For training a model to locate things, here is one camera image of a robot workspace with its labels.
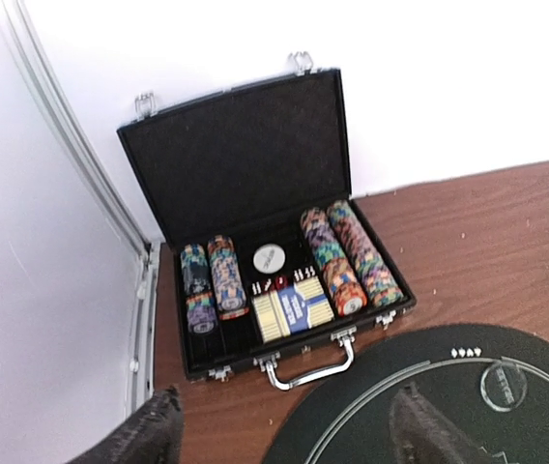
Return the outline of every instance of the case lid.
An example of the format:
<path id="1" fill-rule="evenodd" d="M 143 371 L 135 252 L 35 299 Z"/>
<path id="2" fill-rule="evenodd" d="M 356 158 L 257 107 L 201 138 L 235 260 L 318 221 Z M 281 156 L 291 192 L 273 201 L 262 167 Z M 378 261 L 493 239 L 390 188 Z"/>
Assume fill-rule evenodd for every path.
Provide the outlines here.
<path id="1" fill-rule="evenodd" d="M 351 193 L 339 70 L 189 101 L 118 135 L 171 246 Z"/>

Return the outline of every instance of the poker chip set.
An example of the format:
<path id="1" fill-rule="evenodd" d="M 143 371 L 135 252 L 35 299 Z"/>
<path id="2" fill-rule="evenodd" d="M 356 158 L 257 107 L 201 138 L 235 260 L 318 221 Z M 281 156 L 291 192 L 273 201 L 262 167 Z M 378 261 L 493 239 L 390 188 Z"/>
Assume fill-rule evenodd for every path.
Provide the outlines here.
<path id="1" fill-rule="evenodd" d="M 344 334 L 387 327 L 415 305 L 347 200 L 340 70 L 185 102 L 140 115 L 118 134 L 176 251 L 177 308 L 160 310 L 178 311 L 190 380 L 227 379 L 338 344 Z"/>

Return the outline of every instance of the poker chip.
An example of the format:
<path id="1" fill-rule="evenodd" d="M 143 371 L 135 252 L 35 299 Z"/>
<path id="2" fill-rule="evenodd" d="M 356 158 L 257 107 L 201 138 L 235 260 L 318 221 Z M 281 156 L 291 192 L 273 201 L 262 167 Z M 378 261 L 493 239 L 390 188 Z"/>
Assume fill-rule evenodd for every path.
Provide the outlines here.
<path id="1" fill-rule="evenodd" d="M 180 253 L 180 265 L 188 297 L 211 291 L 208 260 L 201 245 L 185 246 Z"/>
<path id="2" fill-rule="evenodd" d="M 384 306 L 402 299 L 403 292 L 348 202 L 335 201 L 327 215 L 369 300 L 376 306 Z"/>
<path id="3" fill-rule="evenodd" d="M 305 211 L 301 216 L 301 228 L 322 271 L 337 313 L 346 316 L 365 306 L 367 297 L 326 213 L 318 208 Z"/>
<path id="4" fill-rule="evenodd" d="M 238 269 L 238 258 L 229 237 L 217 235 L 208 242 L 219 318 L 234 319 L 248 312 L 246 294 Z"/>
<path id="5" fill-rule="evenodd" d="M 203 293 L 187 299 L 188 331 L 205 335 L 217 327 L 217 311 L 213 294 Z"/>

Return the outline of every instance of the metal frame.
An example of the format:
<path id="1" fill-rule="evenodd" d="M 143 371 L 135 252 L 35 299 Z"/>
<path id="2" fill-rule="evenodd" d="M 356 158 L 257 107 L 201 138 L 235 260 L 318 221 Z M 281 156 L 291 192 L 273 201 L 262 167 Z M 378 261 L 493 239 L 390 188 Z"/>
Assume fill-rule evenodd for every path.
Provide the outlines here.
<path id="1" fill-rule="evenodd" d="M 154 327 L 160 244 L 149 244 L 104 172 L 44 54 L 23 0 L 0 0 L 0 30 L 23 80 L 75 171 L 92 193 L 119 240 L 140 266 L 129 334 L 125 414 L 129 416 L 154 391 Z"/>

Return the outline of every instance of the black briefcase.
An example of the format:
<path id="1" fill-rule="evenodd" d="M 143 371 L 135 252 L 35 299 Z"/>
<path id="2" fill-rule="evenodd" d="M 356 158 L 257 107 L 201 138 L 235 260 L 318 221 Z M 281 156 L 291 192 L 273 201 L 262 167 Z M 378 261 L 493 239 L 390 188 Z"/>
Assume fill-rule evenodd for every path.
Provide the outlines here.
<path id="1" fill-rule="evenodd" d="M 289 390 L 345 370 L 354 358 L 356 331 L 387 327 L 416 304 L 379 237 L 349 200 L 401 298 L 380 306 L 369 303 L 343 316 L 335 311 L 330 322 L 264 342 L 253 297 L 271 290 L 264 288 L 269 279 L 282 276 L 294 284 L 316 276 L 334 307 L 300 218 L 308 208 L 326 209 L 336 200 L 348 200 L 352 191 L 340 70 L 303 70 L 233 88 L 150 114 L 121 127 L 118 134 L 166 242 L 175 251 L 178 307 L 159 310 L 178 311 L 190 380 L 227 380 L 233 373 L 261 368 L 275 387 Z M 216 235 L 233 240 L 248 313 L 219 320 L 208 334 L 195 334 L 188 330 L 179 252 L 188 244 L 207 249 Z M 284 250 L 284 262 L 274 275 L 256 269 L 254 263 L 256 250 L 266 244 Z M 342 364 L 289 382 L 277 379 L 278 359 L 331 342 L 344 349 L 347 359 Z"/>

